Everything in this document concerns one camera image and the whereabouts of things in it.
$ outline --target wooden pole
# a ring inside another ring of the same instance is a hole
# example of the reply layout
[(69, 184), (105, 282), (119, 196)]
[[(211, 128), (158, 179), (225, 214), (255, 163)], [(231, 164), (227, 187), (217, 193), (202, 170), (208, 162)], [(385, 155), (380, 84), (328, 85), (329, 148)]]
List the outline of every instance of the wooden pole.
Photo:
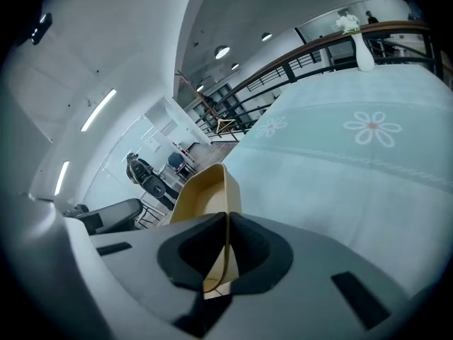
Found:
[[(180, 75), (180, 77), (183, 79), (184, 83), (188, 85), (188, 87), (192, 90), (192, 92), (195, 94), (195, 97), (199, 98), (202, 100), (202, 102), (205, 104), (206, 108), (209, 110), (209, 112), (211, 113), (212, 117), (214, 117), (216, 120), (217, 120), (217, 124), (219, 122), (219, 116), (216, 114), (215, 110), (213, 107), (211, 107), (211, 105), (206, 102), (205, 98), (200, 94), (200, 92), (198, 92), (195, 87), (188, 81), (187, 78), (184, 77), (184, 74), (182, 74), (180, 71), (178, 71), (178, 74)], [(231, 130), (228, 128), (228, 127), (225, 127), (224, 128), (226, 131), (228, 131), (228, 133), (233, 136), (234, 140), (236, 142), (239, 142), (238, 139), (236, 139), (236, 136), (234, 136), (234, 133), (231, 132)]]

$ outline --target wooden floor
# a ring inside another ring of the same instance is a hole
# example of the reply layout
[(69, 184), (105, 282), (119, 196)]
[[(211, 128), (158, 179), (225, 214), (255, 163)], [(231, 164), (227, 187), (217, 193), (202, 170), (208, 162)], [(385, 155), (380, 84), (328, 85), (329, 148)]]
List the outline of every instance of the wooden floor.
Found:
[(216, 162), (222, 162), (236, 145), (235, 142), (194, 144), (189, 150), (190, 155), (195, 159), (194, 169), (202, 171)]

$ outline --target black metal railing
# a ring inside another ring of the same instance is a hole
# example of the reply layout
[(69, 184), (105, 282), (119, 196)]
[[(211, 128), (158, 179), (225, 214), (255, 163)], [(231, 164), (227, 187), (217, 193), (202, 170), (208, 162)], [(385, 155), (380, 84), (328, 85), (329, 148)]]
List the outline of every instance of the black metal railing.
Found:
[[(436, 41), (432, 39), (430, 29), (426, 24), (413, 21), (394, 21), (364, 25), (361, 27), (361, 31), (365, 43), (368, 45), (370, 52), (372, 52), (374, 56), (376, 64), (423, 63), (433, 74), (441, 79), (443, 78), (444, 69), (442, 66), (440, 49)], [(388, 40), (390, 34), (401, 33), (421, 35), (423, 37), (424, 52)], [(342, 35), (341, 33), (330, 34), (302, 45), (296, 50), (293, 50), (276, 59), (274, 62), (271, 62), (250, 76), (248, 79), (238, 84), (220, 101), (216, 102), (214, 109), (216, 110), (216, 108), (219, 108), (223, 102), (228, 100), (229, 97), (235, 95), (243, 89), (247, 89), (250, 93), (256, 89), (262, 88), (258, 93), (239, 101), (236, 105), (233, 105), (226, 110), (222, 109), (221, 118), (238, 119), (243, 115), (265, 110), (270, 107), (272, 105), (271, 103), (265, 106), (245, 110), (240, 113), (235, 111), (238, 107), (242, 107), (244, 103), (262, 96), (263, 94), (266, 94), (274, 89), (316, 74), (357, 67), (354, 54), (337, 60), (335, 60), (335, 57), (332, 56), (329, 48), (344, 42), (351, 42), (351, 49), (354, 49), (351, 36)], [(405, 50), (406, 52), (410, 52), (411, 56), (398, 56), (397, 47)], [(320, 62), (321, 49), (326, 49), (326, 56), (329, 60), (328, 66), (312, 69), (309, 72), (300, 70), (309, 64)], [(283, 81), (280, 81), (273, 86), (269, 85), (269, 82), (278, 78), (282, 78)], [(203, 114), (200, 119), (195, 122), (200, 126), (200, 128), (202, 128), (203, 132), (207, 133), (208, 137), (221, 137), (229, 135), (227, 132), (219, 132), (219, 134), (217, 134), (217, 120), (210, 120), (211, 122), (206, 122), (205, 118), (207, 115), (208, 113)], [(242, 132), (243, 134), (246, 134), (257, 120), (258, 119), (252, 119), (245, 122), (239, 122), (238, 120), (237, 122), (229, 125), (229, 128), (233, 133)]]

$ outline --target vase with flowers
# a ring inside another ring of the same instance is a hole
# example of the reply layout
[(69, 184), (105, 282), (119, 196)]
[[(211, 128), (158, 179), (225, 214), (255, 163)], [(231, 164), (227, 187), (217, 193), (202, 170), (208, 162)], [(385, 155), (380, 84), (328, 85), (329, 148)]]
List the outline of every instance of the vase with flowers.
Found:
[(343, 29), (343, 34), (351, 34), (355, 43), (355, 59), (359, 69), (363, 72), (372, 71), (374, 69), (374, 59), (363, 41), (357, 16), (347, 13), (346, 16), (341, 16), (336, 23), (339, 28)]

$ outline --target yellow tray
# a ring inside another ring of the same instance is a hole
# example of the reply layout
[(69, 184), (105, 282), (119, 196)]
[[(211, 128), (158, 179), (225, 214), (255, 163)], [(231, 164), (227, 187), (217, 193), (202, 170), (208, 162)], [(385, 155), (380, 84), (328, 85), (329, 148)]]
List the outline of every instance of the yellow tray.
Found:
[(210, 213), (225, 212), (228, 215), (225, 247), (205, 279), (206, 293), (239, 277), (234, 252), (229, 245), (229, 213), (241, 211), (239, 185), (221, 163), (213, 164), (190, 178), (176, 201), (170, 223)]

